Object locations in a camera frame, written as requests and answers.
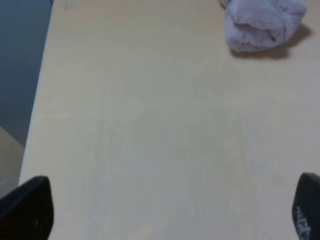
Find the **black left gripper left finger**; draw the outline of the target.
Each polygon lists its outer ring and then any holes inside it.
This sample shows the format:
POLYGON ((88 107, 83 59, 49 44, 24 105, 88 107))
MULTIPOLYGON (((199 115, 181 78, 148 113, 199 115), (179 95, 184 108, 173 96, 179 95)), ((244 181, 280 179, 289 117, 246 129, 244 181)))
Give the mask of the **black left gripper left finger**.
POLYGON ((50 180, 35 176, 0 199, 2 240, 47 240, 54 224, 50 180))

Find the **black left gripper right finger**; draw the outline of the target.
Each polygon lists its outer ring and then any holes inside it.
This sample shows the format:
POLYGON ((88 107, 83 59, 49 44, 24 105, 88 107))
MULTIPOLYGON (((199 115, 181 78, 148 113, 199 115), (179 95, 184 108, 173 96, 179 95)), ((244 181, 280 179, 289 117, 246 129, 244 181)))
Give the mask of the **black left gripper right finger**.
POLYGON ((320 239, 320 177, 304 172, 297 183, 292 220, 300 240, 320 239))

